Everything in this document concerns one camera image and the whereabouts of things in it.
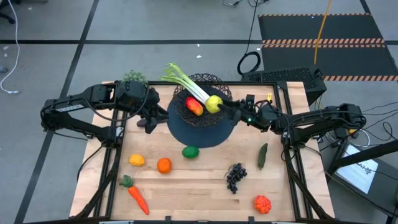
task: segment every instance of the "cucumber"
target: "cucumber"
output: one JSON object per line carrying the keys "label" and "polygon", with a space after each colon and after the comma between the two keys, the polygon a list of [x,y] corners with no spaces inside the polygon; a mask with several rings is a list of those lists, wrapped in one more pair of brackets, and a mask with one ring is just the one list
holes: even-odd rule
{"label": "cucumber", "polygon": [[199,155],[199,148],[196,146],[187,146],[182,150],[182,155],[188,159],[196,158]]}
{"label": "cucumber", "polygon": [[268,143],[265,143],[263,146],[261,146],[259,152],[259,158],[257,160],[257,166],[260,170],[264,168],[264,164],[266,163],[267,150],[268,150]]}

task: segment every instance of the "yellow cable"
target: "yellow cable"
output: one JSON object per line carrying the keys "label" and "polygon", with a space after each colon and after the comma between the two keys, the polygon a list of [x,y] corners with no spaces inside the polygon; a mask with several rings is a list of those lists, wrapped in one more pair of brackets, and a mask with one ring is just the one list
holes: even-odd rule
{"label": "yellow cable", "polygon": [[321,39],[321,34],[322,34],[322,30],[323,30],[323,25],[325,25],[325,21],[326,21],[326,16],[329,13],[329,9],[331,6],[331,2],[333,0],[329,0],[329,4],[328,4],[328,8],[326,9],[325,15],[323,16],[323,21],[322,21],[322,25],[321,25],[321,29],[319,30],[318,33],[318,39],[317,39],[317,45],[315,46],[315,55],[313,57],[313,64],[316,65],[317,64],[317,55],[318,55],[318,44],[319,44],[319,40]]}

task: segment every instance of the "wooden table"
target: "wooden table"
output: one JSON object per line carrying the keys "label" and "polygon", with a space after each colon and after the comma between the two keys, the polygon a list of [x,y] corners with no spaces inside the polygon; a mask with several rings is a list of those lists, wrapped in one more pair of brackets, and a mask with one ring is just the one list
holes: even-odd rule
{"label": "wooden table", "polygon": [[[153,86],[160,95],[160,105],[167,108],[172,99],[175,86]],[[288,83],[290,104],[293,114],[309,110],[302,83]],[[230,86],[233,99],[245,98],[247,94],[256,96],[256,100],[266,99],[274,91],[271,86]],[[284,96],[281,95],[282,109]],[[112,111],[101,111],[107,117]],[[136,187],[141,191],[150,209],[149,216],[137,206],[127,189],[117,186],[114,195],[113,220],[164,220],[170,215],[172,220],[223,220],[243,221],[254,216],[257,221],[295,220],[289,189],[286,164],[280,159],[282,145],[280,136],[269,131],[259,130],[238,123],[230,137],[222,144],[201,149],[195,160],[181,155],[185,147],[170,134],[167,124],[159,124],[152,134],[136,126],[139,118],[127,122],[118,182],[124,174],[130,175]],[[109,126],[110,122],[94,116],[93,124]],[[257,155],[260,147],[268,142],[266,164],[263,170],[257,168]],[[308,146],[318,150],[315,140],[309,140]],[[100,146],[97,139],[88,142],[85,158]],[[73,199],[70,215],[77,214],[90,200],[100,181],[105,150],[87,163],[81,171]],[[309,191],[325,209],[334,216],[328,186],[323,173],[320,156],[308,149],[301,150],[303,168]],[[146,163],[143,167],[134,167],[128,163],[130,154],[142,154]],[[172,161],[172,171],[160,174],[156,169],[157,160],[168,157]],[[223,178],[231,164],[241,162],[248,176],[237,183],[236,195],[227,188]],[[301,191],[297,188],[301,216],[305,216]],[[271,200],[272,210],[260,215],[253,209],[253,198],[265,195]],[[104,193],[101,214],[104,214],[108,193]]]}

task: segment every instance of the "black wire basket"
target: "black wire basket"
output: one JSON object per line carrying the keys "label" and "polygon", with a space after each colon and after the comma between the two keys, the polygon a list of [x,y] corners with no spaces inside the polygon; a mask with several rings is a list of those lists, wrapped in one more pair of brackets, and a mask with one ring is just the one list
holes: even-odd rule
{"label": "black wire basket", "polygon": [[[209,94],[209,96],[217,95],[223,100],[232,100],[231,91],[228,86],[225,85],[217,76],[208,73],[200,73],[191,75],[189,78],[203,91]],[[193,95],[181,85],[178,85],[174,90],[173,102],[175,112],[180,115],[182,120],[195,127],[207,127],[214,125],[223,119],[223,113],[218,112],[211,114],[206,110],[205,105],[202,105],[203,114],[201,116],[197,116],[185,106],[185,100],[189,96]]]}

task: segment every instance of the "bunch of grapes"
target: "bunch of grapes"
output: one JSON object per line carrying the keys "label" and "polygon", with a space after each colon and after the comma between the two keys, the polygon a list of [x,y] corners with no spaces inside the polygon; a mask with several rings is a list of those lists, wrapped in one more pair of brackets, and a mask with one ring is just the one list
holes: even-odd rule
{"label": "bunch of grapes", "polygon": [[226,181],[228,182],[227,188],[232,191],[232,193],[236,194],[238,190],[236,183],[243,179],[243,177],[247,176],[246,169],[242,167],[242,164],[234,164],[232,166],[232,170],[229,172],[226,177]]}

